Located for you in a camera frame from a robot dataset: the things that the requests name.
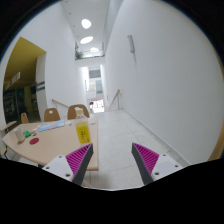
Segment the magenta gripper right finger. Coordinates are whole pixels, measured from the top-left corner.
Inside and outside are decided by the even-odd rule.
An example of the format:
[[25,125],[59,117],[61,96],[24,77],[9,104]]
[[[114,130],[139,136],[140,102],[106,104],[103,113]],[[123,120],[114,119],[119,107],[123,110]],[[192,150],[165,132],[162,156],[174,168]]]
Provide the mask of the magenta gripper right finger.
[[136,161],[142,181],[148,185],[183,168],[168,154],[158,154],[145,146],[132,144],[132,155]]

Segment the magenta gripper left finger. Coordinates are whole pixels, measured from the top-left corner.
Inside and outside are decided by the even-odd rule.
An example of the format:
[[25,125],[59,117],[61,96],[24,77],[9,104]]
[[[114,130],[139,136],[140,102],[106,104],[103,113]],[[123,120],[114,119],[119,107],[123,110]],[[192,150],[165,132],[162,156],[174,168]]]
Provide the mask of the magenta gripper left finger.
[[43,167],[43,170],[73,182],[76,185],[81,185],[92,155],[93,144],[90,143],[66,156],[56,156]]

